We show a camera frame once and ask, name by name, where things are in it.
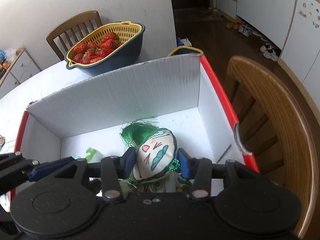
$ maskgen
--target doll face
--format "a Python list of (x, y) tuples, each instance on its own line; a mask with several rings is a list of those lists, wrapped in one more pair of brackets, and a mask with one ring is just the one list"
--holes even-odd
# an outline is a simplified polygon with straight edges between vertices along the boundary
[(150, 178), (167, 167), (174, 156), (173, 135), (169, 130), (159, 130), (138, 150), (133, 168), (136, 180)]

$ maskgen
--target cardboard box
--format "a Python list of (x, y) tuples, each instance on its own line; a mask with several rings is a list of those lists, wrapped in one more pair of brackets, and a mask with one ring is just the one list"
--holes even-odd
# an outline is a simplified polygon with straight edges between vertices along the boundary
[[(41, 163), (79, 156), (88, 147), (121, 156), (121, 128), (150, 116), (157, 116), (156, 125), (171, 130), (178, 148), (191, 157), (213, 163), (235, 159), (258, 170), (239, 141), (238, 119), (221, 84), (205, 56), (195, 54), (117, 69), (32, 103), (15, 151)], [(222, 180), (212, 180), (212, 195), (222, 189)]]

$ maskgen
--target blue gripper pad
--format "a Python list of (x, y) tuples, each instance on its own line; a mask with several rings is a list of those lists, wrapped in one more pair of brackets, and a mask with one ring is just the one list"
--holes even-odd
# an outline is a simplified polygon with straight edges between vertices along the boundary
[(137, 153), (135, 148), (130, 147), (122, 156), (124, 158), (124, 178), (127, 179), (136, 164)]
[(75, 159), (72, 157), (67, 157), (61, 160), (57, 160), (51, 163), (43, 163), (38, 166), (35, 166), (32, 172), (29, 174), (29, 181), (38, 181), (54, 171), (62, 168), (63, 166), (67, 165), (68, 163), (74, 161)]
[(181, 175), (184, 179), (189, 179), (190, 178), (190, 168), (188, 165), (188, 160), (186, 157), (183, 155), (183, 153), (178, 149), (178, 160), (180, 162), (180, 170), (181, 170)]

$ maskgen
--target chair backrest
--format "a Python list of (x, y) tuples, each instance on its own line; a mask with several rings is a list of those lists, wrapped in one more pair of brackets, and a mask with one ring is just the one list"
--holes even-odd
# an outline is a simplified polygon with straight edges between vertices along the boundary
[[(234, 56), (224, 85), (233, 105), (240, 87), (251, 95), (242, 109), (238, 107), (241, 141), (255, 155), (262, 174), (300, 198), (303, 210), (295, 233), (302, 239), (318, 193), (318, 162), (308, 123), (293, 95), (272, 72), (253, 60)], [(262, 113), (257, 114), (259, 107)]]
[[(64, 50), (67, 52), (74, 44), (76, 44), (79, 41), (78, 37), (76, 36), (76, 32), (79, 33), (79, 36), (82, 39), (84, 37), (84, 34), (82, 33), (81, 29), (84, 30), (85, 36), (88, 35), (90, 32), (94, 31), (94, 27), (92, 25), (91, 20), (95, 20), (97, 27), (102, 26), (99, 13), (97, 11), (87, 11), (87, 12), (83, 12), (78, 15), (75, 15), (72, 18), (66, 20), (65, 22), (55, 27), (55, 29), (48, 34), (46, 40), (49, 43), (50, 47), (53, 49), (53, 51), (57, 54), (60, 60), (64, 59), (64, 55), (61, 52), (61, 50), (58, 48), (57, 44), (54, 42), (54, 39), (59, 37), (59, 40), (62, 43)], [(89, 27), (91, 29), (90, 32), (85, 22), (88, 22)], [(72, 36), (71, 35), (70, 36), (73, 37), (72, 39), (75, 41), (75, 43), (71, 41), (67, 31), (71, 33)], [(67, 48), (65, 42), (61, 37), (63, 33), (70, 45), (70, 48)]]

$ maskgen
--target doormat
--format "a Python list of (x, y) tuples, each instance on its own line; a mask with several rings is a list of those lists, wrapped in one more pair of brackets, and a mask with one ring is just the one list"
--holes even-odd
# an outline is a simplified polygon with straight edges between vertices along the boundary
[(174, 23), (204, 22), (223, 20), (222, 13), (215, 8), (187, 8), (173, 10)]

